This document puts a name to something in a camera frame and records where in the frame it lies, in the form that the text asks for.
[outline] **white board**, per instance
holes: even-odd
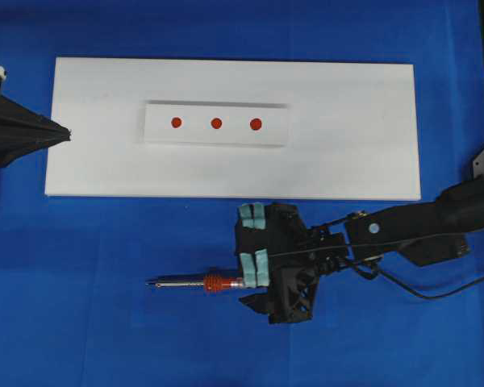
[[[161,107],[202,117],[195,134],[158,137]],[[265,112],[266,144],[208,137]],[[409,64],[58,58],[52,119],[72,141],[49,150],[47,195],[420,198]]]

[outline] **blue cloth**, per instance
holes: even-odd
[[[473,0],[0,1],[3,92],[47,116],[56,56],[412,63],[423,200],[484,145],[481,44]],[[423,302],[347,271],[321,281],[312,322],[269,326],[247,292],[143,283],[235,267],[245,201],[46,198],[45,167],[38,152],[0,171],[0,386],[484,386],[484,285]],[[294,202],[307,224],[397,204]],[[484,233],[470,241],[384,267],[438,293],[484,272]]]

